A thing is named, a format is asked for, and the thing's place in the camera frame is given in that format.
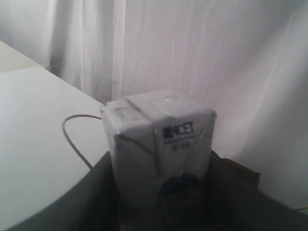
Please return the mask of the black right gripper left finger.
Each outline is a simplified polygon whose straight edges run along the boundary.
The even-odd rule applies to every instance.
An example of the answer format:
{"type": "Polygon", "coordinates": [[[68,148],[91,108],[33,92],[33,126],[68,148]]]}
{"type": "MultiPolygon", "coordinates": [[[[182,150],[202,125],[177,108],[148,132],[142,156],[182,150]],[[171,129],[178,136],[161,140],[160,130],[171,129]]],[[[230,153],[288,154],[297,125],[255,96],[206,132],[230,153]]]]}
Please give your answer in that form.
{"type": "Polygon", "coordinates": [[[118,231],[119,197],[106,152],[72,189],[12,231],[118,231]]]}

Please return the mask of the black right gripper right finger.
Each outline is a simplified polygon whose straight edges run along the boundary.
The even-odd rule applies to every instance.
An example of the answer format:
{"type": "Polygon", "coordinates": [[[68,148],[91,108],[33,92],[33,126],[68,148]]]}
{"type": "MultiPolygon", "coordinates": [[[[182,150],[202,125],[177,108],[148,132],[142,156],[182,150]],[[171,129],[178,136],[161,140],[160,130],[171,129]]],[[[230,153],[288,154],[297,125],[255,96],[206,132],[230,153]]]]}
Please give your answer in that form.
{"type": "Polygon", "coordinates": [[[307,215],[252,187],[211,153],[206,178],[206,219],[211,231],[306,231],[307,215]]]}

